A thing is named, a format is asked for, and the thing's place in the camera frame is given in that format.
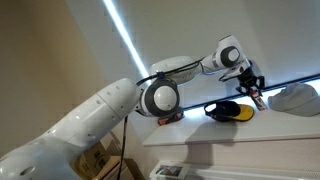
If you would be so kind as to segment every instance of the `white shelf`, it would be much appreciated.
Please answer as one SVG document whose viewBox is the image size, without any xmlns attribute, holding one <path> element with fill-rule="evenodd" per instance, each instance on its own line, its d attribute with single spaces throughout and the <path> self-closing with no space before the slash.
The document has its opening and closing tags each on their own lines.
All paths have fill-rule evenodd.
<svg viewBox="0 0 320 180">
<path fill-rule="evenodd" d="M 222 123 L 204 114 L 158 127 L 144 142 L 144 146 L 284 140 L 320 137 L 320 115 L 300 117 L 271 109 L 255 110 L 247 122 Z"/>
</svg>

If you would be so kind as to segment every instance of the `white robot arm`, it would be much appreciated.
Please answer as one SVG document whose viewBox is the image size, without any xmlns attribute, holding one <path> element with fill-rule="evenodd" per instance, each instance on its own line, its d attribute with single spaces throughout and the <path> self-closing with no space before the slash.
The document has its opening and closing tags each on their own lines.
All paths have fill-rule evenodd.
<svg viewBox="0 0 320 180">
<path fill-rule="evenodd" d="M 227 71 L 220 81 L 237 78 L 239 87 L 236 90 L 241 94 L 248 96 L 250 89 L 255 88 L 262 96 L 264 77 L 253 74 L 238 40 L 234 36 L 227 36 L 219 41 L 216 53 L 198 61 L 188 56 L 179 56 L 153 64 L 150 77 L 157 79 L 142 93 L 141 109 L 138 112 L 144 116 L 157 117 L 174 113 L 179 106 L 178 85 L 191 81 L 198 74 L 212 75 L 221 70 Z"/>
<path fill-rule="evenodd" d="M 223 69 L 227 72 L 221 81 L 237 77 L 242 87 L 256 85 L 257 77 L 250 70 L 240 44 L 228 36 L 219 42 L 215 54 L 199 61 L 190 57 L 170 58 L 154 64 L 153 75 L 137 84 L 121 79 L 108 85 L 47 132 L 3 156 L 0 179 L 80 179 L 70 163 L 124 117 L 132 111 L 144 116 L 169 115 L 179 106 L 177 85 L 192 80 L 197 74 L 211 75 Z M 141 90 L 139 85 L 149 79 L 153 79 L 152 85 Z"/>
</svg>

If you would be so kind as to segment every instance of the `beige wall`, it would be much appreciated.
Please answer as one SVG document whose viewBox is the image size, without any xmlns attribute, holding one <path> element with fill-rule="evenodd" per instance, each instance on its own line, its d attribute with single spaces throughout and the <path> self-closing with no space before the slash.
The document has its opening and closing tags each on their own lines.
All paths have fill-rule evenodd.
<svg viewBox="0 0 320 180">
<path fill-rule="evenodd" d="M 0 156 L 39 136 L 107 81 L 65 2 L 2 0 Z"/>
</svg>

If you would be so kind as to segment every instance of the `black cable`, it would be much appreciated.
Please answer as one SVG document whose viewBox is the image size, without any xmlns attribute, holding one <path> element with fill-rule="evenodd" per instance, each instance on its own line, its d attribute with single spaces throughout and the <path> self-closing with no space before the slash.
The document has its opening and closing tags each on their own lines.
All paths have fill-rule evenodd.
<svg viewBox="0 0 320 180">
<path fill-rule="evenodd" d="M 122 167 L 122 161 L 124 156 L 124 149 L 126 147 L 126 136 L 127 136 L 127 122 L 128 122 L 128 116 L 124 118 L 124 125 L 123 125 L 123 135 L 122 135 L 122 149 L 121 149 L 121 158 L 120 158 L 120 167 L 118 172 L 117 180 L 120 180 L 121 176 L 121 167 Z"/>
<path fill-rule="evenodd" d="M 170 71 L 165 71 L 164 74 L 165 74 L 165 75 L 168 75 L 168 74 L 171 74 L 171 73 L 177 74 L 177 73 L 180 73 L 180 72 L 183 72 L 183 71 L 187 71 L 187 70 L 196 68 L 196 67 L 200 64 L 200 61 L 202 61 L 202 60 L 203 60 L 203 58 L 200 59 L 200 60 L 197 60 L 197 61 L 195 61 L 195 62 L 193 62 L 193 63 L 187 64 L 187 65 L 185 65 L 185 66 L 182 66 L 182 67 L 179 67 L 179 68 L 170 70 Z M 155 74 L 155 75 L 146 77 L 146 78 L 144 78 L 144 79 L 141 79 L 139 82 L 137 82 L 137 85 L 140 86 L 140 85 L 143 84 L 144 82 L 146 82 L 146 81 L 148 81 L 148 80 L 151 80 L 151 79 L 154 79 L 154 78 L 156 78 L 156 77 L 158 77 L 158 76 Z"/>
</svg>

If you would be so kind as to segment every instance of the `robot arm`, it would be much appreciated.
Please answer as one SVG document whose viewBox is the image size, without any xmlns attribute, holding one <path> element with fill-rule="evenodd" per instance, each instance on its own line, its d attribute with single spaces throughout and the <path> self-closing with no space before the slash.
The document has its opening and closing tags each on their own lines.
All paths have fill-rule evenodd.
<svg viewBox="0 0 320 180">
<path fill-rule="evenodd" d="M 151 77 L 157 79 L 143 92 L 138 112 L 144 116 L 158 117 L 174 113 L 179 105 L 178 85 L 191 81 L 196 75 L 213 75 L 222 70 L 227 71 L 220 81 L 237 78 L 239 87 L 236 90 L 241 94 L 249 96 L 250 90 L 254 89 L 262 96 L 264 77 L 254 75 L 238 40 L 234 36 L 227 36 L 219 41 L 215 53 L 198 61 L 179 56 L 153 64 Z"/>
</svg>

